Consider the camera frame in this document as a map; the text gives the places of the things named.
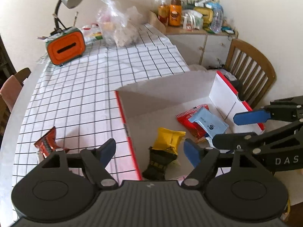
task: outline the cabinet drawer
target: cabinet drawer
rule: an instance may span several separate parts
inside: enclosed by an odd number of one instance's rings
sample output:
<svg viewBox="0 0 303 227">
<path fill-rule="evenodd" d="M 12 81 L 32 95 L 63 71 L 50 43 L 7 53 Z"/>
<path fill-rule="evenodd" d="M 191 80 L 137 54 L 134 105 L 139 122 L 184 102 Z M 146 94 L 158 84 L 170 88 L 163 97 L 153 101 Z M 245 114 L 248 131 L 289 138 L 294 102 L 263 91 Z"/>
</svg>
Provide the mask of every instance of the cabinet drawer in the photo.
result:
<svg viewBox="0 0 303 227">
<path fill-rule="evenodd" d="M 229 51 L 232 36 L 208 35 L 204 52 Z"/>
<path fill-rule="evenodd" d="M 199 64 L 205 35 L 167 35 L 187 65 Z"/>
<path fill-rule="evenodd" d="M 206 69 L 225 65 L 227 54 L 218 54 L 218 52 L 204 52 L 201 65 Z"/>
</svg>

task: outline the white wall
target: white wall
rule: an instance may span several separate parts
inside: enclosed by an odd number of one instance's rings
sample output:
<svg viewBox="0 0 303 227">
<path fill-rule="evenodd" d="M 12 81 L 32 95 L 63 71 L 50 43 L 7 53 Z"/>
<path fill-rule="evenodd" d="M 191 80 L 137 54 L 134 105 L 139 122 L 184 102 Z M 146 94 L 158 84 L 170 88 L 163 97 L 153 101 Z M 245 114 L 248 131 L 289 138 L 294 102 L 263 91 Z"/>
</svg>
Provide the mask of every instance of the white wall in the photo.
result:
<svg viewBox="0 0 303 227">
<path fill-rule="evenodd" d="M 220 0 L 239 38 L 272 63 L 277 81 L 260 102 L 303 95 L 303 0 Z M 280 126 L 267 122 L 268 129 Z"/>
<path fill-rule="evenodd" d="M 119 1 L 123 7 L 136 5 L 147 10 L 153 0 Z M 17 71 L 24 67 L 33 70 L 35 61 L 45 52 L 43 41 L 36 38 L 48 36 L 53 30 L 56 3 L 57 0 L 0 0 L 0 35 Z M 95 21 L 101 5 L 100 0 L 83 0 L 71 10 L 61 5 L 59 18 L 65 26 L 71 26 L 75 11 L 79 11 L 76 26 L 82 27 Z"/>
</svg>

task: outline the table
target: table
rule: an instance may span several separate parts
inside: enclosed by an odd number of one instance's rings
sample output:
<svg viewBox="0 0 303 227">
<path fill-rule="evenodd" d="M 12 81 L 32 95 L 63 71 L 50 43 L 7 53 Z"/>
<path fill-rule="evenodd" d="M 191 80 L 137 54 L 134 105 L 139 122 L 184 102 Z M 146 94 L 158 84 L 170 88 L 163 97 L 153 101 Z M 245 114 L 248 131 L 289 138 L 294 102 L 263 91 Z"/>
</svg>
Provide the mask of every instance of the table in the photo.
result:
<svg viewBox="0 0 303 227">
<path fill-rule="evenodd" d="M 138 179 L 114 90 L 189 71 L 166 36 L 148 24 L 140 26 L 139 33 L 133 46 L 106 47 L 103 40 L 96 41 L 87 45 L 81 58 L 62 67 L 47 62 L 31 74 L 14 106 L 0 152 L 2 227 L 17 219 L 10 200 L 12 186 L 38 164 L 33 143 L 52 126 L 56 143 L 70 148 L 69 153 L 114 138 L 117 150 L 106 170 L 118 183 Z"/>
</svg>

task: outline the lamp neck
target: lamp neck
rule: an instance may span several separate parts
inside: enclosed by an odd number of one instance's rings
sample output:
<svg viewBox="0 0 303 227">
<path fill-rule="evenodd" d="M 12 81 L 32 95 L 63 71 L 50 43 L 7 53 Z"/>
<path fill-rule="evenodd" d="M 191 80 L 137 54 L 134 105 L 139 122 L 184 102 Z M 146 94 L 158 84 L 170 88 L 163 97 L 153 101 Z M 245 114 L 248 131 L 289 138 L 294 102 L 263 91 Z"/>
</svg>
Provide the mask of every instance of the lamp neck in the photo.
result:
<svg viewBox="0 0 303 227">
<path fill-rule="evenodd" d="M 61 5 L 61 0 L 58 0 L 56 8 L 55 8 L 55 14 L 58 15 L 58 11 L 59 11 L 59 7 Z M 55 22 L 55 30 L 59 29 L 59 22 L 57 18 L 54 18 L 54 22 Z"/>
</svg>

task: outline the checkered tablecloth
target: checkered tablecloth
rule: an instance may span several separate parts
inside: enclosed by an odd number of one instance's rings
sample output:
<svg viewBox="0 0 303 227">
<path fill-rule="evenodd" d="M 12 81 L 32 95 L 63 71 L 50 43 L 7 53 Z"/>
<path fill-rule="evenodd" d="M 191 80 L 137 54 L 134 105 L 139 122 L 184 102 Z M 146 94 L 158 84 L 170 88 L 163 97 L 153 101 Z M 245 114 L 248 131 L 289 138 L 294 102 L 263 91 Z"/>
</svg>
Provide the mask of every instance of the checkered tablecloth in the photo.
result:
<svg viewBox="0 0 303 227">
<path fill-rule="evenodd" d="M 79 153 L 114 138 L 117 150 L 106 170 L 120 184 L 138 179 L 114 90 L 130 83 L 189 71 L 177 48 L 150 25 L 140 27 L 134 46 L 87 45 L 79 59 L 49 63 L 25 113 L 16 148 L 12 186 L 37 164 L 34 143 L 56 126 L 58 146 Z M 81 175 L 81 170 L 71 169 Z"/>
</svg>

